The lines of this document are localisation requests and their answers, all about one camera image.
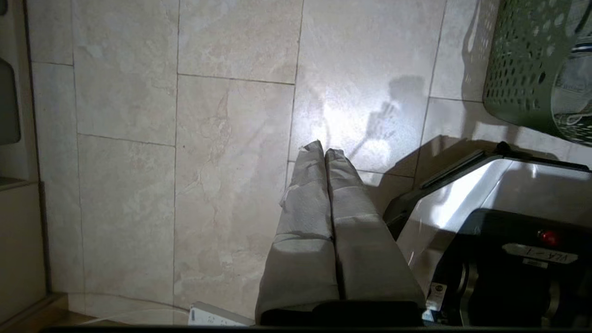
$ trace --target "red button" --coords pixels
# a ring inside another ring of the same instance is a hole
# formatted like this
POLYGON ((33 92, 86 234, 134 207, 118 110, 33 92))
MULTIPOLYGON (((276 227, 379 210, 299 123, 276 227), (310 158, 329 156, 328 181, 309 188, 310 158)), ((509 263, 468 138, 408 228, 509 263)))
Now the red button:
POLYGON ((552 231, 543 231, 539 234, 539 237, 543 243, 550 246, 557 246, 557 243, 559 242, 557 234, 552 231))

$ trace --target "marble tile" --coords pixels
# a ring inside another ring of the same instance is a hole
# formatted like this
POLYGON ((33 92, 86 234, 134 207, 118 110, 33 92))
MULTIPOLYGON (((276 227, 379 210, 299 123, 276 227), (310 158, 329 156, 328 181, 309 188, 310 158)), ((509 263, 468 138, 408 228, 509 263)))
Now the marble tile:
POLYGON ((448 0, 431 96, 482 101, 498 5, 499 0, 448 0))
POLYGON ((86 292, 172 304, 175 148, 86 135, 78 148, 86 292))
POLYGON ((31 61, 71 65, 70 0, 27 0, 27 16, 31 61))
POLYGON ((96 318, 110 317, 111 321, 130 325, 172 325, 173 315, 185 317, 187 313, 173 310, 173 307, 163 303, 128 299, 115 295, 87 294, 86 315, 96 318))
POLYGON ((47 63, 33 63, 31 70, 52 288, 83 292, 74 73, 71 66, 47 63))
POLYGON ((78 132, 173 145, 178 0, 74 0, 78 132))
MULTIPOLYGON (((288 162, 288 172, 286 176, 286 188, 290 186, 292 173, 294 172, 294 162, 288 162)), ((400 177, 389 174, 378 174, 376 172, 358 171, 362 179, 368 196, 376 207, 376 211, 383 215, 391 200, 405 194, 413 188, 413 178, 400 177)))
POLYGON ((570 154, 567 156, 567 161, 587 165, 592 169, 592 147, 572 143, 570 154))
POLYGON ((302 0, 181 0, 179 73, 294 83, 302 0))
POLYGON ((290 161, 319 139, 360 170, 413 176, 444 1, 304 3, 290 161))
POLYGON ((520 151, 565 161, 571 143, 499 120, 483 104, 430 98, 416 185, 479 149, 506 141, 520 151))
POLYGON ((294 87, 179 76, 175 305, 253 318, 278 226, 294 87))

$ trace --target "sticker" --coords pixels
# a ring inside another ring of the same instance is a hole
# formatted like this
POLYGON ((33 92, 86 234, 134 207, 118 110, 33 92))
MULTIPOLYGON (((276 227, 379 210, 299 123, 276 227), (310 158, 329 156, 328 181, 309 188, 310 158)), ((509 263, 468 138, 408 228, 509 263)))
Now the sticker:
POLYGON ((557 262, 558 264, 570 264, 578 260, 578 255, 550 249, 538 248, 516 243, 505 244, 501 247, 508 254, 519 255, 538 260, 557 262))
POLYGON ((432 282, 430 285, 430 293, 426 299, 426 309, 440 311, 444 295, 446 294, 446 285, 432 282))
POLYGON ((540 267, 540 268, 547 268, 547 267, 549 267, 549 264, 547 262, 532 260, 532 259, 528 259, 528 258, 524 258, 524 260, 522 261, 522 263, 523 264, 527 264, 527 265, 531 265, 531 266, 535 266, 535 267, 540 267))

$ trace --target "green plastic basket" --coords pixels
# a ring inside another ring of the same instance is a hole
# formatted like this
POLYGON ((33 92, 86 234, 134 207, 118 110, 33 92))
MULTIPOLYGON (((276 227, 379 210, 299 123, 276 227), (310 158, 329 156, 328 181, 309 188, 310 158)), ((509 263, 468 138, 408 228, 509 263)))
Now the green plastic basket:
POLYGON ((567 117, 554 117, 551 101, 555 80, 589 6, 590 1, 581 0, 501 2, 483 90, 490 114, 592 146, 592 117, 577 124, 567 117))

